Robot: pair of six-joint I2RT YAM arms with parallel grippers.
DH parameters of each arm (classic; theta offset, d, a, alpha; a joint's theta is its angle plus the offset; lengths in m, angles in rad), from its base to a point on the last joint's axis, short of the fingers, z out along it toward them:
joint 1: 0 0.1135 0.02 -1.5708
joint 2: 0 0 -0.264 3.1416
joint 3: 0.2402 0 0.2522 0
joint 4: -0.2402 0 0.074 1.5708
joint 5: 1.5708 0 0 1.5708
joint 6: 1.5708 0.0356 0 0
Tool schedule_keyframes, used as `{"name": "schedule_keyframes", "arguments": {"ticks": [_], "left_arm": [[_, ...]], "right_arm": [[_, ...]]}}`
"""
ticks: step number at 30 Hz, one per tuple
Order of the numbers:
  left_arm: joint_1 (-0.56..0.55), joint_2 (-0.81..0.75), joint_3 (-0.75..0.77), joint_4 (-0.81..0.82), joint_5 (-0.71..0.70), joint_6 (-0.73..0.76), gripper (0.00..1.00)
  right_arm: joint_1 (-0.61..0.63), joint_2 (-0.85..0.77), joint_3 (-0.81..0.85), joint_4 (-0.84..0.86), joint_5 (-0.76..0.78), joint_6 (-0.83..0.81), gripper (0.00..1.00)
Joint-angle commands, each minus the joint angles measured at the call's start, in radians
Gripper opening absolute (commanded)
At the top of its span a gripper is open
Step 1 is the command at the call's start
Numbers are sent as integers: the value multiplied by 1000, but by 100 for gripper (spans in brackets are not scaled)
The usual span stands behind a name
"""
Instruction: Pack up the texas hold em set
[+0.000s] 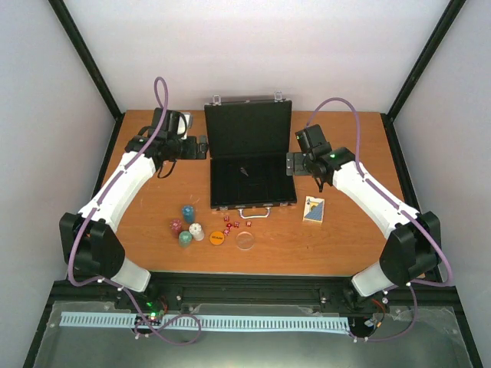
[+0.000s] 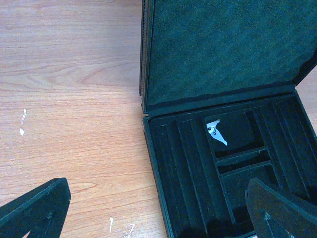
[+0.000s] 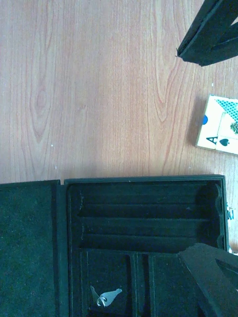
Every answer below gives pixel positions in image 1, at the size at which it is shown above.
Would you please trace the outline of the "blue playing card deck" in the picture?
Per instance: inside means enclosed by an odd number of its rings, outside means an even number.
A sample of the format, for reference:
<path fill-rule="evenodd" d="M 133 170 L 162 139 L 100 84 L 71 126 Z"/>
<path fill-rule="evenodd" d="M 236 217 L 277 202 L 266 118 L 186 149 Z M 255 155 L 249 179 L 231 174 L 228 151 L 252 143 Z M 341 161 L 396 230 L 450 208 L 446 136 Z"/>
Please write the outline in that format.
<path fill-rule="evenodd" d="M 325 200 L 307 195 L 302 220 L 321 224 L 324 218 Z"/>

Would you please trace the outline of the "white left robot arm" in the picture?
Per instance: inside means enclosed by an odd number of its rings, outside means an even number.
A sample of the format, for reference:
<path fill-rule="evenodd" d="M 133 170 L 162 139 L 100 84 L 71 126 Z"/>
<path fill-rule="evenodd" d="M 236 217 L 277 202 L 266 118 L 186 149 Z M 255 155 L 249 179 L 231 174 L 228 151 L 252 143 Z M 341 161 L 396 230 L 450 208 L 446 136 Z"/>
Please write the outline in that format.
<path fill-rule="evenodd" d="M 113 174 L 100 191 L 77 213 L 65 213 L 59 222 L 68 279 L 75 286 L 106 281 L 133 291 L 142 308 L 152 308 L 160 290 L 150 283 L 150 272 L 132 262 L 116 232 L 129 204 L 165 162 L 205 159 L 204 135 L 174 137 L 165 134 L 151 140 L 136 135 L 128 142 Z"/>

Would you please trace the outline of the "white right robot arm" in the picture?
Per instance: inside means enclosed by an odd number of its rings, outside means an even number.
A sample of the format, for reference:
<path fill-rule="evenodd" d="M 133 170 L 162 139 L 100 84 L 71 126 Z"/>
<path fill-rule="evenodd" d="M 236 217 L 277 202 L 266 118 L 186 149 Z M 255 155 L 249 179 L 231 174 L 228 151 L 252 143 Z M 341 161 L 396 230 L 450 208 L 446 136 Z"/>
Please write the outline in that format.
<path fill-rule="evenodd" d="M 419 276 L 448 260 L 440 247 L 440 220 L 432 212 L 420 213 L 385 189 L 344 147 L 315 156 L 287 153 L 286 174 L 312 176 L 319 189 L 325 183 L 343 192 L 380 229 L 386 243 L 371 266 L 353 275 L 344 286 L 348 308 L 357 310 L 379 291 L 424 283 Z"/>

